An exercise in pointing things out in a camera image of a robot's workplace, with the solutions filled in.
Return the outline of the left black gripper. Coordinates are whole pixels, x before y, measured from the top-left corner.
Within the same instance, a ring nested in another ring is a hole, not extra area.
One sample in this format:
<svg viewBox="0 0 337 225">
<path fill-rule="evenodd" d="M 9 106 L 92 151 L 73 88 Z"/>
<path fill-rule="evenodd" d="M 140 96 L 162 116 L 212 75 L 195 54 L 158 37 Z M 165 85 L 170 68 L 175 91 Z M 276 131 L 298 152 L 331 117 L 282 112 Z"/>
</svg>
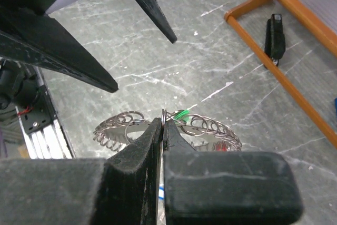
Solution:
<svg viewBox="0 0 337 225">
<path fill-rule="evenodd" d="M 56 0 L 1 0 L 43 15 Z M 117 82 L 57 20 L 1 7 L 1 57 L 76 78 L 114 93 Z"/>
</svg>

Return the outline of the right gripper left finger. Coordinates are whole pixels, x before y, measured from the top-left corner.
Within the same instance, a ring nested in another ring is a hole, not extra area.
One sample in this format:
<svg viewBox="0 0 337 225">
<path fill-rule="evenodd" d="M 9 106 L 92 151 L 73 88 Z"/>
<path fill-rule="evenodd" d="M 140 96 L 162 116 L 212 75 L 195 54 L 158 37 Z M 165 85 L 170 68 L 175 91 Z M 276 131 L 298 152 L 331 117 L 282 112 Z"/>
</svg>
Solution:
<svg viewBox="0 0 337 225">
<path fill-rule="evenodd" d="M 156 224 L 161 120 L 108 159 L 2 159 L 1 224 Z"/>
</svg>

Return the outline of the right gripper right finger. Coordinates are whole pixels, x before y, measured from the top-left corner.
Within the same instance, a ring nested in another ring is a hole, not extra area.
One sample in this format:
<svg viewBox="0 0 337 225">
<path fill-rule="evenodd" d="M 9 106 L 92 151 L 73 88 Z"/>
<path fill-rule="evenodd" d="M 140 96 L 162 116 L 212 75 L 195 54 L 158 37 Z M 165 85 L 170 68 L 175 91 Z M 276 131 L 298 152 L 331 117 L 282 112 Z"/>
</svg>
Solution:
<svg viewBox="0 0 337 225">
<path fill-rule="evenodd" d="M 293 224 L 303 202 L 292 170 L 273 152 L 197 151 L 174 122 L 163 128 L 167 224 Z"/>
</svg>

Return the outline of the green key tag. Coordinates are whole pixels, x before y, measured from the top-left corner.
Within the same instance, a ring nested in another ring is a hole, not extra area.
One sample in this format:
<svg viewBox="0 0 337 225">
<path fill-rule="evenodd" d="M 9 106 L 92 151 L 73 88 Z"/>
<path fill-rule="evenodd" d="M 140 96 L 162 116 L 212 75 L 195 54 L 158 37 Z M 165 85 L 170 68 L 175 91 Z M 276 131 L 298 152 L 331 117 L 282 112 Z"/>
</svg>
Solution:
<svg viewBox="0 0 337 225">
<path fill-rule="evenodd" d="M 187 121 L 188 120 L 188 115 L 189 115 L 189 110 L 176 110 L 173 112 L 172 117 L 174 120 L 181 120 L 181 121 Z"/>
</svg>

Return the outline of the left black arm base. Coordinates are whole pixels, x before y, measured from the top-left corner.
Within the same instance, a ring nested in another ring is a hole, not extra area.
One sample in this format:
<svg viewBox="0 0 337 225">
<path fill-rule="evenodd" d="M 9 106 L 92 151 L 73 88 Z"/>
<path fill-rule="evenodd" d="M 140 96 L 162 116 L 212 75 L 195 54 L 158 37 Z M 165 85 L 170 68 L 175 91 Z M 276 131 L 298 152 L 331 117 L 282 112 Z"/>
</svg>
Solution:
<svg viewBox="0 0 337 225">
<path fill-rule="evenodd" d="M 1 109 L 6 109 L 10 104 L 18 107 L 17 115 L 21 117 L 28 135 L 42 130 L 56 119 L 56 112 L 38 68 L 2 59 Z"/>
</svg>

